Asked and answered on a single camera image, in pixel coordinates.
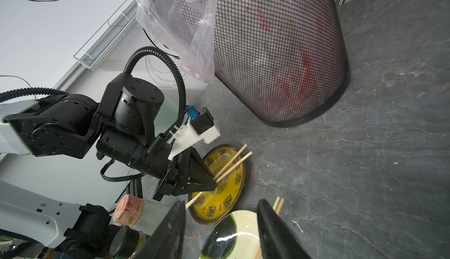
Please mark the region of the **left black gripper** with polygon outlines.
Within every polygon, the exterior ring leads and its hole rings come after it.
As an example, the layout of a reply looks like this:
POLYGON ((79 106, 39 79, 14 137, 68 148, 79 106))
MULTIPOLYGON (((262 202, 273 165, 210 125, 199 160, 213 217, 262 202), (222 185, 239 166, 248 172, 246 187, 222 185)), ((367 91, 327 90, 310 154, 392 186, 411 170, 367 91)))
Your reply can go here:
MULTIPOLYGON (((168 159, 171 148, 170 144, 166 144, 161 150, 150 154, 149 147, 142 145, 132 136, 104 135, 96 145, 97 158, 109 157, 111 160, 103 166, 100 175, 108 182, 128 182, 140 179, 144 175, 150 175, 159 179, 159 184, 162 185, 171 163, 168 159), (106 170, 116 161, 139 171, 139 174, 121 177, 107 176, 106 170)), ((209 192, 217 188, 214 175, 193 147, 189 147, 178 155, 176 169, 178 170, 175 185, 176 196, 209 192)))

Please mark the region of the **chopsticks green tip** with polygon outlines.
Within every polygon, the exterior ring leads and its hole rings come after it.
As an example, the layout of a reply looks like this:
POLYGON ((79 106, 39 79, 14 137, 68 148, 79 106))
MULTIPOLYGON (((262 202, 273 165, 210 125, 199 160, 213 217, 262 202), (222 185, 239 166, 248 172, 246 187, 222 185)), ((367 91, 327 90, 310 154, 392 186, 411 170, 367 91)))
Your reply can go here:
POLYGON ((284 199, 279 196, 273 205, 265 199, 261 199, 257 205, 257 224, 259 243, 253 252, 252 259, 280 259, 280 220, 284 199))

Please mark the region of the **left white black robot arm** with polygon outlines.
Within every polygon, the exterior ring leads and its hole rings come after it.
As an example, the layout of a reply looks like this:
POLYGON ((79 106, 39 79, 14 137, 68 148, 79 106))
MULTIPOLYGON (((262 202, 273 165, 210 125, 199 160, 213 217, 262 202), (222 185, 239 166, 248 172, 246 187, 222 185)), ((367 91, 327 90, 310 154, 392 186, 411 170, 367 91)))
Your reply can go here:
MULTIPOLYGON (((207 109, 187 117, 186 90, 171 57, 156 47, 135 51, 124 71, 105 89, 100 102, 81 94, 30 87, 1 94, 1 152, 82 159, 91 147, 110 164, 123 163, 159 180, 154 199, 213 191, 217 183, 194 145, 209 143, 220 132, 207 109), (155 119, 164 95, 153 84, 133 77, 140 59, 155 56, 171 71, 179 94, 178 117, 163 133, 155 119)), ((111 245, 127 232, 111 223, 101 206, 50 199, 1 182, 1 233, 40 243, 74 259, 112 259, 111 245)))

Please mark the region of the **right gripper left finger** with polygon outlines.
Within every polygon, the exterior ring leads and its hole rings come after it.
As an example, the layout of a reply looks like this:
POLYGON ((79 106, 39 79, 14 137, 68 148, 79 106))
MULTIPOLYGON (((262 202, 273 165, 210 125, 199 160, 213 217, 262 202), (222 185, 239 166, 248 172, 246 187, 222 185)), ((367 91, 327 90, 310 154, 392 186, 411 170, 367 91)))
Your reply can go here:
POLYGON ((156 231, 148 236, 144 248, 135 259, 180 259, 186 227, 184 201, 177 201, 160 223, 156 231))

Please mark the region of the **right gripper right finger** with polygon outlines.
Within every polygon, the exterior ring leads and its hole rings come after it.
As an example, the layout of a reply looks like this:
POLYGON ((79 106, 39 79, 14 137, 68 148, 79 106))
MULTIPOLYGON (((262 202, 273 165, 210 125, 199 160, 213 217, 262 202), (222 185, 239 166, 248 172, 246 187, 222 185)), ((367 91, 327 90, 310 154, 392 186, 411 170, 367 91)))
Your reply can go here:
POLYGON ((311 258, 265 199, 257 204, 257 223, 263 259, 311 258))

